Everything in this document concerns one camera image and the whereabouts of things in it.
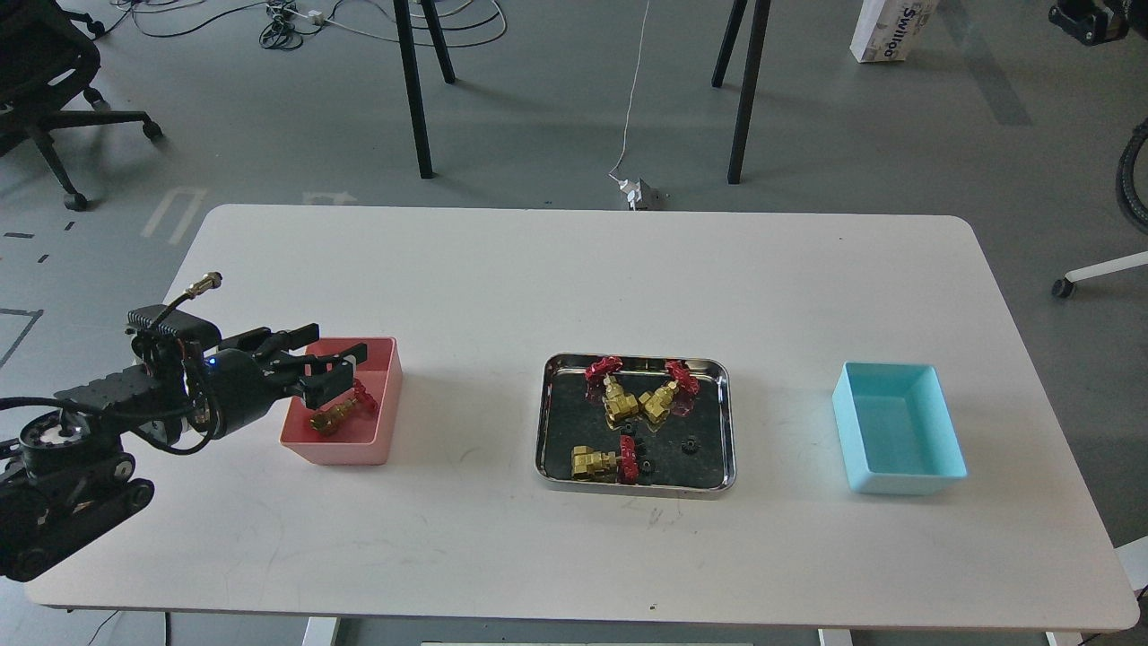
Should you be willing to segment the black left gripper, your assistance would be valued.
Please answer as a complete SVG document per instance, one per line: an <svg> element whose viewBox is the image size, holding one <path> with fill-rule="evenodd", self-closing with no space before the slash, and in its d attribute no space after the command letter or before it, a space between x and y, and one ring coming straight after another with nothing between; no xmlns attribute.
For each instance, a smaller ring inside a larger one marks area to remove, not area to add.
<svg viewBox="0 0 1148 646"><path fill-rule="evenodd" d="M208 408L202 386L193 386L196 411L189 425L205 436L220 439L264 417L276 400L300 397L307 408L326 406L352 388L358 364L369 360L369 344L338 343L323 347L319 325L310 322L294 330L247 330L223 338L217 351L204 360L205 386L214 392ZM290 351L307 347L294 361Z"/></svg>

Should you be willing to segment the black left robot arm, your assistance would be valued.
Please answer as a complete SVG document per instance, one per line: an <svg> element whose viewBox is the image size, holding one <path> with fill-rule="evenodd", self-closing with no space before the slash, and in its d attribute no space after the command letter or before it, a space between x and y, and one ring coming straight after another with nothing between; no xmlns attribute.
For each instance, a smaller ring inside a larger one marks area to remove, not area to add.
<svg viewBox="0 0 1148 646"><path fill-rule="evenodd" d="M262 327L222 338L197 320L133 327L138 363L51 399L5 397L3 408L45 407L3 441L3 577L26 583L142 511L154 484L135 478L131 433L171 456L191 456L298 397L320 408L352 388L363 343L333 355L300 355L316 324Z"/></svg>

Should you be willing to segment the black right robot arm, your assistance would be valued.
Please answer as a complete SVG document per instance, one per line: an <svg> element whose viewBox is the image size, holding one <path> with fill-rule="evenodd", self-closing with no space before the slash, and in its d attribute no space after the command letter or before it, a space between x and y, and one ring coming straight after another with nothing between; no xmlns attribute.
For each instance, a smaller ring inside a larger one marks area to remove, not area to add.
<svg viewBox="0 0 1148 646"><path fill-rule="evenodd" d="M1125 39L1147 39L1147 1L1054 1L1048 20L1088 48Z"/></svg>

